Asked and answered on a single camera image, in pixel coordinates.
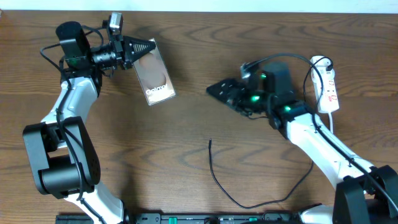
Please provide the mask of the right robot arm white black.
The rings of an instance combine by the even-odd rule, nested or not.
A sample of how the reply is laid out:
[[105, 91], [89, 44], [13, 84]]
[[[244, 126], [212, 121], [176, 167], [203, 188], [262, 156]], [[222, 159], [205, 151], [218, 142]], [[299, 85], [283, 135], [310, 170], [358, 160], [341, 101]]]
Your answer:
[[286, 63], [241, 66], [242, 80], [227, 78], [206, 91], [243, 116], [265, 113], [270, 126], [298, 146], [335, 190], [332, 206], [281, 212], [274, 223], [397, 223], [397, 172], [361, 158], [299, 100]]

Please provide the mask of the white power strip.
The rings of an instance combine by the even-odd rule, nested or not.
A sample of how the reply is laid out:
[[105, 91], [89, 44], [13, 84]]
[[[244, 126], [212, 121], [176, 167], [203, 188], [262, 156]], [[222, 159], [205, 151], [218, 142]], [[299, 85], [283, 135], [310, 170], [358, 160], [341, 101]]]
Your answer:
[[340, 108], [338, 94], [335, 85], [335, 71], [333, 62], [330, 58], [322, 55], [313, 56], [310, 61], [320, 72], [319, 78], [317, 71], [311, 68], [311, 79], [315, 89], [317, 106], [319, 113], [332, 113]]

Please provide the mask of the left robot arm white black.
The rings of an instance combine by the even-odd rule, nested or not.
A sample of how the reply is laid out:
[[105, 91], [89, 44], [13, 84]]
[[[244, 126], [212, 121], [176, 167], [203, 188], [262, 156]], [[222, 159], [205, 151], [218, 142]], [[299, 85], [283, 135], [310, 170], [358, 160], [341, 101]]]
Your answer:
[[85, 127], [98, 99], [105, 71], [132, 68], [156, 48], [155, 42], [121, 35], [103, 21], [109, 42], [91, 47], [87, 35], [99, 29], [69, 21], [59, 25], [61, 92], [41, 122], [24, 128], [22, 137], [36, 189], [80, 207], [94, 223], [135, 223], [125, 203], [102, 183], [98, 155]]

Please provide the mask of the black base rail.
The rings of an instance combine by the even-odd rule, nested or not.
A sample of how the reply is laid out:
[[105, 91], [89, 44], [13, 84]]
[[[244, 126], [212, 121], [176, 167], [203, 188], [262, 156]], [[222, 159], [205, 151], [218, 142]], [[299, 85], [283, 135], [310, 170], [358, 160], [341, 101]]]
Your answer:
[[288, 213], [266, 213], [264, 215], [161, 215], [158, 213], [142, 213], [133, 219], [137, 224], [238, 224], [238, 223], [301, 223]]

